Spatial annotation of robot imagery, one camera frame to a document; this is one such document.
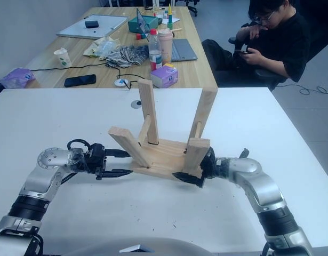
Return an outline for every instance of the laptop screen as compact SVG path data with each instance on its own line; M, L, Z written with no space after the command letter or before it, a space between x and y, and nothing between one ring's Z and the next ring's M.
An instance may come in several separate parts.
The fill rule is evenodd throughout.
M149 29L149 26L146 23L145 19L141 15L138 8L137 8L137 18L138 18L138 25L139 25L141 31L145 34L145 36L148 40L148 35L149 35L149 32L150 32L150 29Z

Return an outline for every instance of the gray floor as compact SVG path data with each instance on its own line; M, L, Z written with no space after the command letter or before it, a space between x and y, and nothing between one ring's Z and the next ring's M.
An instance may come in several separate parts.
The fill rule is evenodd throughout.
M184 5L184 2L177 2L177 5ZM216 40L224 49L233 51L228 38L249 22L248 6L249 0L201 0L197 4L198 16L192 14L201 40ZM294 82L288 79L284 84ZM307 63L298 84L310 89L322 86L328 90L328 46ZM276 88L273 95L328 174L328 95L313 92L302 95L299 90L294 86Z

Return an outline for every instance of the box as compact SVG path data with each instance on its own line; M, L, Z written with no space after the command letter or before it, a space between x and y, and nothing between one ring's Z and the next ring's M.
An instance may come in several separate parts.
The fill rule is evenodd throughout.
M174 67L162 66L151 72L150 79L159 88L168 88L178 81L178 70Z
M143 18L145 19L145 22L148 24L149 29L157 28L159 26L158 17L143 16ZM132 19L128 22L128 29L130 30L130 32L133 32L133 33L140 33L140 34L143 33L142 30L140 29L139 25L138 25L138 18L137 17L135 17L134 19Z

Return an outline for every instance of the purple box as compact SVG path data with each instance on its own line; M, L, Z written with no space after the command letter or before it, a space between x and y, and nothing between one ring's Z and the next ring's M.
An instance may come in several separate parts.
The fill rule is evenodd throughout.
M178 70L168 66L162 66L151 72L150 79L159 88L168 88L178 81Z

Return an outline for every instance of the laptop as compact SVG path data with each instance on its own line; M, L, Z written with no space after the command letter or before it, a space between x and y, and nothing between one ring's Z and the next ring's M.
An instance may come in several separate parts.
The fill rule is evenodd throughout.
M150 29L145 19L141 15L139 9L137 9L137 18L138 25L148 40ZM173 39L171 61L177 62L185 60L197 60L197 56L194 50L192 49L189 41L187 41L187 39Z

